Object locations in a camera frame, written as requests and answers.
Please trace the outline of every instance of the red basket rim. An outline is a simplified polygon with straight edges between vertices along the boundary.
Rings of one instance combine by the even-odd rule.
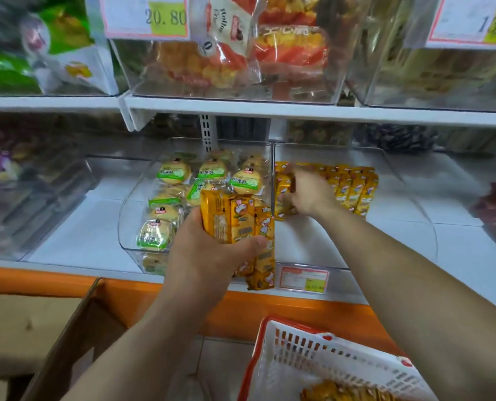
[[[261,351],[263,348],[263,339],[265,337],[264,334],[265,334],[265,331],[267,330],[267,325],[270,321],[283,323],[284,325],[290,326],[291,328],[303,330],[304,332],[307,332],[309,334],[320,334],[320,333],[325,332],[323,330],[315,329],[315,328],[303,325],[301,323],[298,323],[296,321],[293,321],[291,319],[287,319],[287,318],[280,317],[277,315],[269,315],[269,316],[263,318],[263,321],[261,321],[261,325],[259,326],[259,332],[257,334],[256,347],[254,349],[252,359],[250,360],[250,363],[248,364],[248,367],[246,368],[246,371],[244,373],[243,383],[240,386],[240,391],[239,391],[239,396],[237,398],[237,401],[246,401],[248,399],[248,395],[249,395],[249,391],[250,391],[250,383],[252,382],[253,370],[256,367],[256,364],[257,364],[257,361],[259,360],[259,357],[261,356]]]

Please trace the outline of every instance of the price tag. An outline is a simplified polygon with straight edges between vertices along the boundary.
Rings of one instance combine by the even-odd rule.
[[[324,293],[330,272],[301,267],[283,267],[280,288]]]
[[[189,40],[188,3],[189,0],[100,0],[105,36]]]
[[[426,47],[496,50],[496,0],[439,0]]]

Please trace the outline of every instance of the person's right hand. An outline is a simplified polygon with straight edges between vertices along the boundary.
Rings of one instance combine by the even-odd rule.
[[[281,194],[278,199],[294,205],[300,214],[316,218],[321,209],[337,206],[331,187],[319,174],[295,165],[287,166],[285,173],[294,175],[296,182],[291,193]]]

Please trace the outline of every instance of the red and white snack bag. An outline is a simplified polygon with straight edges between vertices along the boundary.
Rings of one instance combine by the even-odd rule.
[[[322,76],[328,37],[317,26],[260,26],[254,55],[263,75],[280,80]]]
[[[161,42],[157,60],[168,76],[199,87],[231,88],[260,80],[250,58],[257,18],[266,0],[209,0],[207,38],[195,42]]]

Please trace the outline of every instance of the person's left hand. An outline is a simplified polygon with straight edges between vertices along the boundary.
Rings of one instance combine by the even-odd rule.
[[[253,236],[220,244],[204,231],[197,207],[174,237],[162,291],[207,314],[224,297],[233,273],[266,249],[267,242],[265,236]]]

